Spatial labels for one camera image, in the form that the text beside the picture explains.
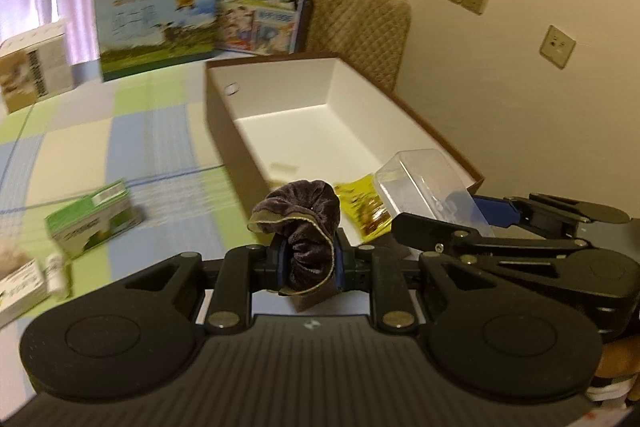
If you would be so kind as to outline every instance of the ribbed black surface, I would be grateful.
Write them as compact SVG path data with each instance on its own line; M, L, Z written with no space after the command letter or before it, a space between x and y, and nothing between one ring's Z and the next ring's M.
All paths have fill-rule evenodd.
M89 405L41 394L6 425L561 427L591 408L583 397L490 402L441 377L414 340L378 333L366 317L313 320L258 316L249 331L209 339L185 373L146 396Z

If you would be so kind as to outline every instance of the table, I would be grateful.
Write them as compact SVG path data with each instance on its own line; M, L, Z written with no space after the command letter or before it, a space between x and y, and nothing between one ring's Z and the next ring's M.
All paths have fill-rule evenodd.
M74 295L181 251L203 259L254 242L204 120L204 67L194 62L75 90L0 122L0 234L43 261L56 249L44 219L104 184L124 178L147 219L72 263ZM18 356L29 322L49 298L0 330L0 419L33 396ZM369 297L351 292L306 311L353 314ZM294 313L288 299L254 296L255 313Z

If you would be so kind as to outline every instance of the wall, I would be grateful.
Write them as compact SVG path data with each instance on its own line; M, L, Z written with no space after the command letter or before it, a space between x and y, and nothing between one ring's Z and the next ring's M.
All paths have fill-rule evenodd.
M483 193L640 217L640 0L489 0L482 16L408 1L397 91L484 173ZM564 70L538 54L549 24L577 39Z

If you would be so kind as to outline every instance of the green and blue milk box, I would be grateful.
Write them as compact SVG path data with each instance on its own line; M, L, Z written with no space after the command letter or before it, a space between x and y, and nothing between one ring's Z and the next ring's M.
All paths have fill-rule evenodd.
M102 76L211 58L216 0L94 0Z

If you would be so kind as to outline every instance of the metal screw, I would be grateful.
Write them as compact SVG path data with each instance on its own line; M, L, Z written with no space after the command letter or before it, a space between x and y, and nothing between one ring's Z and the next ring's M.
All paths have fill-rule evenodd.
M409 312L393 311L382 315L382 321L391 328L408 328L415 322L415 317Z
M207 319L209 324L215 328L232 328L240 322L240 317L234 312L215 312Z
M464 255L460 256L460 263L475 264L477 262L478 258L475 255L469 255L468 253L465 253Z

